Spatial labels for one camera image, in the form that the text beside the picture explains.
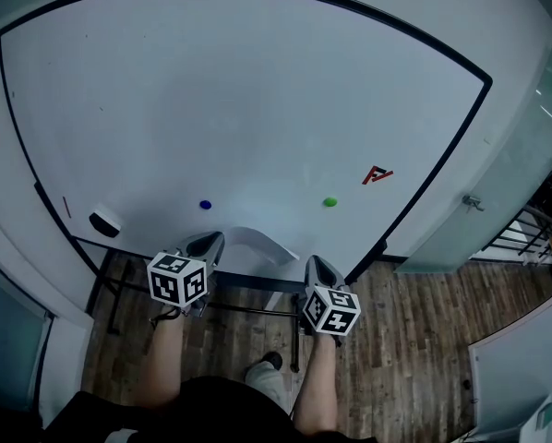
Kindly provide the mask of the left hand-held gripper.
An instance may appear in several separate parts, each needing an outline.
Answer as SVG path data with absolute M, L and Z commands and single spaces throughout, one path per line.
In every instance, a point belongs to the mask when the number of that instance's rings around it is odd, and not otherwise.
M 181 254 L 203 256 L 158 253 L 147 266 L 150 297 L 189 315 L 202 316 L 209 301 L 210 275 L 221 260 L 224 245 L 224 234 L 213 231 L 191 235 L 178 245 Z

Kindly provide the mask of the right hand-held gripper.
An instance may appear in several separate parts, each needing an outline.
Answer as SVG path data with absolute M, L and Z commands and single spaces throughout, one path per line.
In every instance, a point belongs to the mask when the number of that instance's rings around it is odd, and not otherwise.
M 345 285 L 344 277 L 327 260 L 315 256 L 318 282 L 313 285 L 314 256 L 305 266 L 307 300 L 303 314 L 312 330 L 329 335 L 348 335 L 360 316 L 360 304 L 355 293 L 333 288 Z

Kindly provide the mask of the white paper sheet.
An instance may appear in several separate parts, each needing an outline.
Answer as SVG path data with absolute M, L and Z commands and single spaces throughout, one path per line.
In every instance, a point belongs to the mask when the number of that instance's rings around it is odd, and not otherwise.
M 243 226 L 230 228 L 225 234 L 225 241 L 228 246 L 247 246 L 275 266 L 283 266 L 300 258 L 296 253 L 253 228 Z

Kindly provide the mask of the black-framed whiteboard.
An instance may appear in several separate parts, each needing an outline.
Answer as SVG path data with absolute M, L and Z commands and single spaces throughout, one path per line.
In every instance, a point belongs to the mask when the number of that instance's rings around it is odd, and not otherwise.
M 358 279 L 492 86 L 356 0 L 55 0 L 0 29 L 0 71 L 36 189 L 76 251 L 150 258 L 243 226 L 300 258 L 226 245 L 220 281 L 292 293 L 314 255 Z M 373 166 L 393 175 L 364 186 Z

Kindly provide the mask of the person's left forearm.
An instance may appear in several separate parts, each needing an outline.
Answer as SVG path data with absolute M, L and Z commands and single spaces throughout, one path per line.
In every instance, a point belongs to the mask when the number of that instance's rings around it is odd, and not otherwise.
M 140 383 L 149 401 L 169 401 L 179 394 L 182 382 L 185 317 L 179 308 L 165 306 L 155 324 Z

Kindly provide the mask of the person's right forearm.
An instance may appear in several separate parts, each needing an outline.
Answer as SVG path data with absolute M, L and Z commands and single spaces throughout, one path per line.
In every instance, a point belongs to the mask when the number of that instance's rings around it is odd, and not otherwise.
M 333 432 L 337 427 L 336 342 L 327 334 L 316 334 L 305 377 L 297 395 L 294 427 L 306 436 Z

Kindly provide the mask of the black whiteboard eraser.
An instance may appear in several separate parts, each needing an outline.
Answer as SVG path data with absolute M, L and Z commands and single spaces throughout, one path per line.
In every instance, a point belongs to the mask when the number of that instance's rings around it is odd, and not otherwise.
M 91 226 L 101 235 L 116 238 L 121 231 L 121 225 L 100 210 L 94 210 L 89 216 Z

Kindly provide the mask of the red and black angular magnet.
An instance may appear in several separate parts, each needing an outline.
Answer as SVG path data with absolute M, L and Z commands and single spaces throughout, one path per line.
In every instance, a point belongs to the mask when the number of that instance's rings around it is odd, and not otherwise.
M 368 172 L 368 174 L 366 175 L 362 184 L 365 186 L 365 185 L 368 185 L 369 183 L 377 182 L 378 180 L 382 180 L 391 175 L 393 175 L 393 171 L 387 171 L 378 166 L 373 166 Z

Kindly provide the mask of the person's grey trouser leg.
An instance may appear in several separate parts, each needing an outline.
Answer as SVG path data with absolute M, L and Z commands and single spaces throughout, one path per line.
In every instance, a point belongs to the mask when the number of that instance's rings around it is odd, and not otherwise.
M 261 361 L 252 365 L 247 370 L 244 381 L 250 388 L 275 402 L 286 413 L 290 412 L 283 375 L 272 363 Z

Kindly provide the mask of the person's black shirt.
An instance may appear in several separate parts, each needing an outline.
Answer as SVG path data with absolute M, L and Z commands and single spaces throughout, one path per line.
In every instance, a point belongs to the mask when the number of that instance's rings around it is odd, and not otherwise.
M 81 391 L 44 431 L 42 443 L 348 443 L 339 432 L 308 437 L 289 414 L 249 386 L 197 377 L 160 410 Z

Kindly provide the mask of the frosted glass door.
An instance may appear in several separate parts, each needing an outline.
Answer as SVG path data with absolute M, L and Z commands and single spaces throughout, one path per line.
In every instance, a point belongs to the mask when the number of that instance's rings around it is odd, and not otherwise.
M 484 211 L 461 204 L 395 272 L 452 273 L 509 222 L 552 171 L 552 47 L 540 78 L 513 118 L 502 148 L 465 195 Z

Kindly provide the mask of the black stair railing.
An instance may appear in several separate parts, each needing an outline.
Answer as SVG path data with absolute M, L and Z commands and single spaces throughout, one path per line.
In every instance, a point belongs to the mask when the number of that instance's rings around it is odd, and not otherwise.
M 552 171 L 473 259 L 552 269 Z

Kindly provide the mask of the dark-framed window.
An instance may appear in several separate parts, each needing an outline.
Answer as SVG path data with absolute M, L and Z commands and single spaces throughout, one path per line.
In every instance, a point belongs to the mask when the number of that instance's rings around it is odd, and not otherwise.
M 54 315 L 0 270 L 0 407 L 37 413 Z

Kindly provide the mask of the white desk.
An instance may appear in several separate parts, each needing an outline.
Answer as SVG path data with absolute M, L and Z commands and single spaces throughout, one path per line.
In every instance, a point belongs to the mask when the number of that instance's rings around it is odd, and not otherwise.
M 474 439 L 481 443 L 547 443 L 549 426 L 539 431 L 535 430 L 535 426 L 538 411 L 550 401 L 552 398 L 547 397 L 532 413 L 527 413 L 517 422 L 506 424 L 502 428 L 479 430 L 475 433 Z

